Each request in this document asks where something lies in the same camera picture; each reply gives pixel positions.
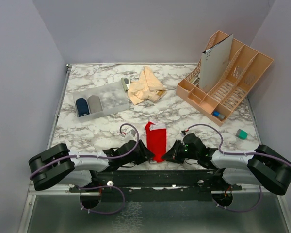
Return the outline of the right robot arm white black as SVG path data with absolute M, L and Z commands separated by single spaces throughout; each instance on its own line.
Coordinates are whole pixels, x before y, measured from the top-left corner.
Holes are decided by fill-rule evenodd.
M 266 145 L 259 145 L 249 152 L 219 151 L 206 147 L 200 138 L 190 133 L 183 140 L 176 140 L 162 159 L 184 163 L 196 160 L 206 169 L 220 170 L 213 177 L 213 184 L 219 190 L 229 185 L 261 185 L 276 195 L 285 195 L 291 183 L 291 163 Z

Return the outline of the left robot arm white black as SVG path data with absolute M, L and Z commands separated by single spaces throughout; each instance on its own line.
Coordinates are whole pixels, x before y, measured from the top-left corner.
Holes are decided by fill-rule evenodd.
M 116 171 L 125 164 L 139 165 L 154 157 L 142 140 L 130 140 L 119 148 L 96 153 L 72 152 L 65 143 L 60 143 L 32 157 L 28 164 L 36 191 L 72 184 L 90 192 L 97 187 L 92 172 Z

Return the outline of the red boxer underwear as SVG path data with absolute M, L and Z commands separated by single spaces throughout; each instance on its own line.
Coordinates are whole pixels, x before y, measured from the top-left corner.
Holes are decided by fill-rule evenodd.
M 154 161 L 163 162 L 166 153 L 166 125 L 158 121 L 149 121 L 145 126 L 147 148 L 155 155 Z

